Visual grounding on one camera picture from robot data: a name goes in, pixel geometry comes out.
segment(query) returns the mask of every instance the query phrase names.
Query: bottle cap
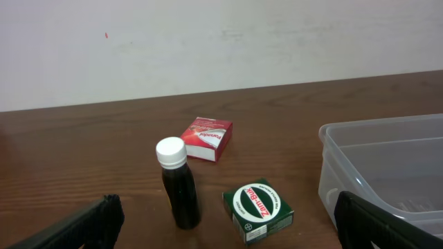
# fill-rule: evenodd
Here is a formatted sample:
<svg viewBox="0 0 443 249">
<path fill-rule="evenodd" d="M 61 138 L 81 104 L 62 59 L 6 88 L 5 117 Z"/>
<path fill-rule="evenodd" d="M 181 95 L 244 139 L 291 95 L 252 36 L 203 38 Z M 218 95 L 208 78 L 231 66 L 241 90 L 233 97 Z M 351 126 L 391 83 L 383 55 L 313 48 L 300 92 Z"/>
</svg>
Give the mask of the bottle cap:
<svg viewBox="0 0 443 249">
<path fill-rule="evenodd" d="M 186 147 L 181 138 L 163 139 L 157 144 L 156 153 L 164 169 L 177 169 L 186 163 Z"/>
</svg>

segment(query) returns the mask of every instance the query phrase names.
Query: bottle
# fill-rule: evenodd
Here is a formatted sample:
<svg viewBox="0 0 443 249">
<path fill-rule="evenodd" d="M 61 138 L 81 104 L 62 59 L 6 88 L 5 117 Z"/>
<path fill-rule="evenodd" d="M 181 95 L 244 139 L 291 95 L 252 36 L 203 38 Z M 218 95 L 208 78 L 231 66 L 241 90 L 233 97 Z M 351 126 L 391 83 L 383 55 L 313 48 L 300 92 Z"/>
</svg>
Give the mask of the bottle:
<svg viewBox="0 0 443 249">
<path fill-rule="evenodd" d="M 181 229 L 192 229 L 200 222 L 200 210 L 185 143 L 181 138 L 165 138 L 157 144 L 156 153 L 175 223 Z"/>
</svg>

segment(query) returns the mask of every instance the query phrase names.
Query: brown wooden surface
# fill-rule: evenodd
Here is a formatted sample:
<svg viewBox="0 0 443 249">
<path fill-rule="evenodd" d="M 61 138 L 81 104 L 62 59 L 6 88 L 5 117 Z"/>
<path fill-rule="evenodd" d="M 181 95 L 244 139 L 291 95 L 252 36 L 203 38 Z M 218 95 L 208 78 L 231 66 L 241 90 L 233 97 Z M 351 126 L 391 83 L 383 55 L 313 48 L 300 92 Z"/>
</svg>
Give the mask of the brown wooden surface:
<svg viewBox="0 0 443 249">
<path fill-rule="evenodd" d="M 244 248 L 221 193 L 265 177 L 295 210 L 254 248 L 340 248 L 318 197 L 320 126 L 443 113 L 443 71 L 0 113 L 0 248 L 103 194 L 119 194 L 116 248 Z M 203 205 L 175 227 L 155 145 L 195 117 L 232 120 L 218 164 L 190 159 Z"/>
</svg>

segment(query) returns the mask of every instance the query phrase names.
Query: wall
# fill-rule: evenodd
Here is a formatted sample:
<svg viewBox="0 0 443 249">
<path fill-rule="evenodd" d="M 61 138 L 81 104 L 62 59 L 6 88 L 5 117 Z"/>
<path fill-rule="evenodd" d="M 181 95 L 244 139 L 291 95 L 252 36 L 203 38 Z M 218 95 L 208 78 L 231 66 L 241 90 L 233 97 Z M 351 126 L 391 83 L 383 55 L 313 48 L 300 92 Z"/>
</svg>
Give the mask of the wall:
<svg viewBox="0 0 443 249">
<path fill-rule="evenodd" d="M 0 111 L 443 69 L 442 12 L 441 0 L 3 0 Z"/>
</svg>

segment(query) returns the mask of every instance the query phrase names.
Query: red and white box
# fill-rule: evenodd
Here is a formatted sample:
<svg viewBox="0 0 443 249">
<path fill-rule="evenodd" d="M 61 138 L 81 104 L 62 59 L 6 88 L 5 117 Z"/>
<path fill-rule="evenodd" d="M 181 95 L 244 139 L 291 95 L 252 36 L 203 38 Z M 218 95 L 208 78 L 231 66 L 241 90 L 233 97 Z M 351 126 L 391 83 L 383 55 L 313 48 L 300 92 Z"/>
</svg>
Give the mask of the red and white box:
<svg viewBox="0 0 443 249">
<path fill-rule="evenodd" d="M 231 121 L 196 118 L 181 139 L 185 141 L 188 156 L 217 162 L 232 134 Z"/>
</svg>

